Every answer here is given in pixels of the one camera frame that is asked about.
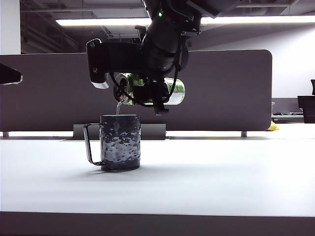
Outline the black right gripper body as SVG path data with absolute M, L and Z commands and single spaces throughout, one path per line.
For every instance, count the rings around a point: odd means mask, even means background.
M 147 83 L 143 86 L 134 86 L 134 99 L 141 103 L 153 103 L 156 91 L 157 87 L 154 83 Z M 160 92 L 162 101 L 165 101 L 169 95 L 169 89 L 166 82 L 160 84 Z

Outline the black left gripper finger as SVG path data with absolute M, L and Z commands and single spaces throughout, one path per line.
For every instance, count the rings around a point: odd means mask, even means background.
M 20 71 L 5 64 L 0 64 L 0 84 L 10 85 L 22 82 L 23 76 Z

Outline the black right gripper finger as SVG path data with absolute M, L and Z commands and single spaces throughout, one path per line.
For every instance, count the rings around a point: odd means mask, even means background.
M 154 111 L 156 116 L 161 116 L 163 114 L 167 114 L 169 110 L 164 107 L 163 103 L 155 103 L 154 104 Z

